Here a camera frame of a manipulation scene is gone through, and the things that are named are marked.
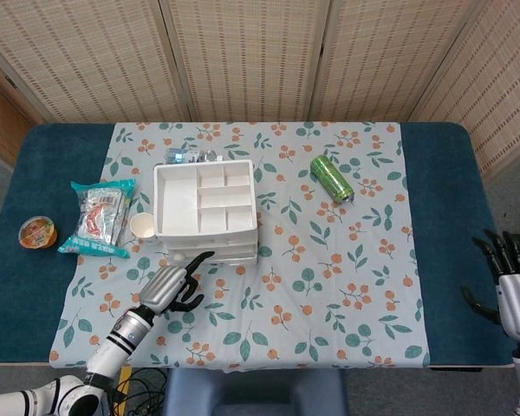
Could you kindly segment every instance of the drawer organizer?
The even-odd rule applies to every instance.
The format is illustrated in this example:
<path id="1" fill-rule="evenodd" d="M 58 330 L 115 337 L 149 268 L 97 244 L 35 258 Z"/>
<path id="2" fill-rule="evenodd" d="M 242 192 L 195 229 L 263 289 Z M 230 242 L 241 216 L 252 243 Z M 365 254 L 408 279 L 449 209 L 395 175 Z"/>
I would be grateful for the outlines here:
<path id="1" fill-rule="evenodd" d="M 154 168 L 154 233 L 174 263 L 216 251 L 210 263 L 257 260 L 257 208 L 250 160 Z"/>

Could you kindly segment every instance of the woven panel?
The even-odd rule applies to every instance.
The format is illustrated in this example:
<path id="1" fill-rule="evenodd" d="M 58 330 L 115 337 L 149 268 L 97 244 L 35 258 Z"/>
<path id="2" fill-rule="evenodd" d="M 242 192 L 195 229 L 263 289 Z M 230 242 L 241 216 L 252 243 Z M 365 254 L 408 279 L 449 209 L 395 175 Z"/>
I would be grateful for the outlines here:
<path id="1" fill-rule="evenodd" d="M 414 116 L 465 126 L 486 172 L 520 145 L 520 0 L 489 1 L 452 54 Z"/>
<path id="2" fill-rule="evenodd" d="M 168 0 L 198 120 L 303 120 L 328 4 Z"/>
<path id="3" fill-rule="evenodd" d="M 0 1 L 0 53 L 58 121 L 183 119 L 146 0 Z"/>
<path id="4" fill-rule="evenodd" d="M 344 0 L 325 44 L 310 118 L 406 120 L 472 5 Z"/>

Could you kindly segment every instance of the food packet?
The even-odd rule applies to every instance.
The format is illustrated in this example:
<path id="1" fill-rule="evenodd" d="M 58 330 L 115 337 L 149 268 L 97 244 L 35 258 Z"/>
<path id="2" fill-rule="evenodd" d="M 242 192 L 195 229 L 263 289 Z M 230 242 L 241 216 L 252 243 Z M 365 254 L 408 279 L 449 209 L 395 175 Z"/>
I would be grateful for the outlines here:
<path id="1" fill-rule="evenodd" d="M 77 193 L 81 215 L 74 234 L 58 251 L 128 258 L 127 250 L 116 244 L 127 208 L 131 204 L 135 180 L 123 179 L 92 185 L 72 181 L 71 187 Z"/>

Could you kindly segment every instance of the robotic hand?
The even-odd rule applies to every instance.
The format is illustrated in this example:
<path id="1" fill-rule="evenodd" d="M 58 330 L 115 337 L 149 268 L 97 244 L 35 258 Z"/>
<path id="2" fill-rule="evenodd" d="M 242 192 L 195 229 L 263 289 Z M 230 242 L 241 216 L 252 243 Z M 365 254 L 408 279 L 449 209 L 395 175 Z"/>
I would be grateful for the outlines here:
<path id="1" fill-rule="evenodd" d="M 36 390 L 1 394 L 0 416 L 92 416 L 104 393 L 108 400 L 116 395 L 122 400 L 121 393 L 115 390 L 115 375 L 150 332 L 155 316 L 167 309 L 188 312 L 202 302 L 204 295 L 186 303 L 198 286 L 192 273 L 213 255 L 213 251 L 204 252 L 185 268 L 160 268 L 139 293 L 140 306 L 123 314 L 88 360 L 84 381 L 68 375 Z M 179 294 L 182 294 L 181 302 L 176 300 Z"/>
<path id="2" fill-rule="evenodd" d="M 520 378 L 520 242 L 508 232 L 503 233 L 504 237 L 489 230 L 485 230 L 485 234 L 495 250 L 480 238 L 472 240 L 487 258 L 496 287 L 498 310 L 480 304 L 465 286 L 461 292 L 474 312 L 501 325 L 510 338 L 518 341 L 512 360 Z M 520 415 L 520 406 L 513 414 Z"/>

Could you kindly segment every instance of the blue table mat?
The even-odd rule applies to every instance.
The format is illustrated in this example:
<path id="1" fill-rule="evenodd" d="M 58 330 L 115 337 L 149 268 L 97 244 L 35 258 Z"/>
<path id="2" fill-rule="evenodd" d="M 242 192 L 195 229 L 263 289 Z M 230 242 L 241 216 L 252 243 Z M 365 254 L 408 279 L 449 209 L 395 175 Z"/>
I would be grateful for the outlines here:
<path id="1" fill-rule="evenodd" d="M 114 125 L 52 124 L 25 141 L 0 214 L 0 362 L 48 361 L 75 256 L 55 249 L 73 232 L 79 206 L 70 180 L 94 183 Z M 401 124 L 415 247 L 432 365 L 504 365 L 514 347 L 473 314 L 468 284 L 497 304 L 484 257 L 471 243 L 494 228 L 468 133 L 451 123 Z M 51 250 L 25 250 L 20 225 L 46 215 L 58 229 Z"/>

